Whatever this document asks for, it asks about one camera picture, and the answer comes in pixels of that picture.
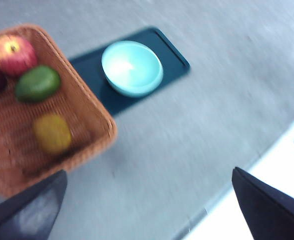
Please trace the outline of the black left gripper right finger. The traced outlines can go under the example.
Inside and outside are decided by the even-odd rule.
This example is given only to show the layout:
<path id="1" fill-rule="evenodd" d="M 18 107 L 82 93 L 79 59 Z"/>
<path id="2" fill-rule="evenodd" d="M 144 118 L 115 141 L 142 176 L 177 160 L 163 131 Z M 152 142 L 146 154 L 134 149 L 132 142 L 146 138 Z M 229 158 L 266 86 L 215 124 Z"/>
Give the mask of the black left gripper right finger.
<path id="1" fill-rule="evenodd" d="M 255 240 L 294 240 L 294 198 L 235 167 L 232 185 Z"/>

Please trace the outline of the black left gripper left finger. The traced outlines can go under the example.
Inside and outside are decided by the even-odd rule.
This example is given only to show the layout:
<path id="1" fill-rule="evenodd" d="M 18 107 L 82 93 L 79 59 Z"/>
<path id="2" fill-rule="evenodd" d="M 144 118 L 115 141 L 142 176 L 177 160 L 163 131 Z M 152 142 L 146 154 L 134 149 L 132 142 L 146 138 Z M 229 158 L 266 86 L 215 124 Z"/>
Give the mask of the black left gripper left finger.
<path id="1" fill-rule="evenodd" d="M 60 170 L 0 203 L 0 240 L 46 240 L 67 187 Z"/>

